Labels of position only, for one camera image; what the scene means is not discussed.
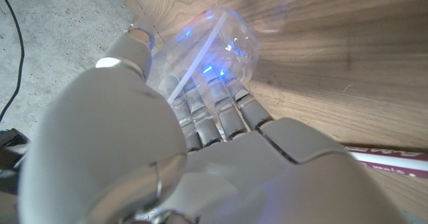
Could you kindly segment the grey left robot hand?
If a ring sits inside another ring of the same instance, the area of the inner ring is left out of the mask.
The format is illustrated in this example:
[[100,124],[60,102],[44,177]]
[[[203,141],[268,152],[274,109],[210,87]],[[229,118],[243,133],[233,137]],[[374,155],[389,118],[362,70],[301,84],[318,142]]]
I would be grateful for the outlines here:
[[157,55],[145,19],[49,105],[20,170],[21,223],[404,223],[341,145],[274,120],[235,12],[198,15]]

